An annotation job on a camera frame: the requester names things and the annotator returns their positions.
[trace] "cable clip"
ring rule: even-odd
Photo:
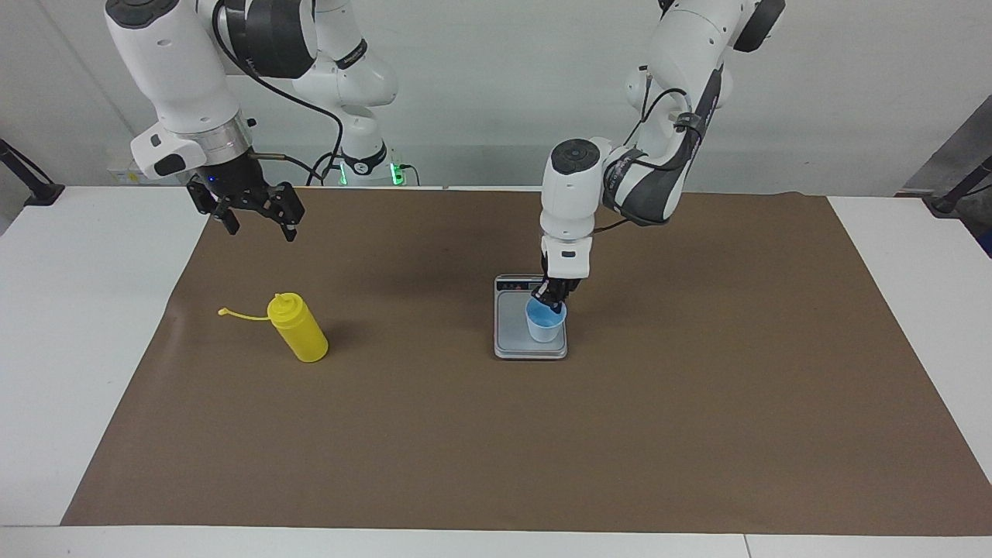
[[[706,135],[706,120],[694,112],[680,114],[679,118],[676,119],[675,127],[677,132],[685,132],[687,129],[694,130],[700,138]]]

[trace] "yellow squeeze bottle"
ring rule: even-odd
[[[303,362],[317,362],[327,355],[329,348],[327,337],[317,325],[307,303],[298,294],[276,295],[269,303],[268,318],[243,316],[226,308],[221,308],[217,314],[231,315],[242,320],[272,322],[279,335],[283,336],[286,344]]]

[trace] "white wall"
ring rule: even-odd
[[[401,79],[396,103],[377,110],[387,141],[427,184],[538,184],[559,140],[622,139],[635,119],[624,78],[659,15],[654,0],[354,1]],[[40,163],[77,184],[108,182],[103,151],[154,121],[103,4],[0,0],[0,134],[47,150]],[[734,98],[689,187],[892,194],[992,91],[989,29],[987,0],[791,0],[773,42],[728,61]],[[329,122],[231,82],[260,122],[260,150],[312,159],[329,147]],[[274,180],[302,178],[279,165],[268,164]]]

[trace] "green led light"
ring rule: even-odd
[[[390,168],[393,170],[393,184],[396,186],[403,186],[407,182],[406,174],[403,169],[400,168],[396,163],[390,163]]]

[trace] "yellow cap strap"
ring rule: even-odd
[[[268,322],[268,318],[258,318],[256,316],[245,316],[244,314],[238,314],[237,312],[231,312],[226,308],[221,308],[217,311],[217,316],[233,316],[235,318],[240,318],[242,320],[248,320],[249,322]]]

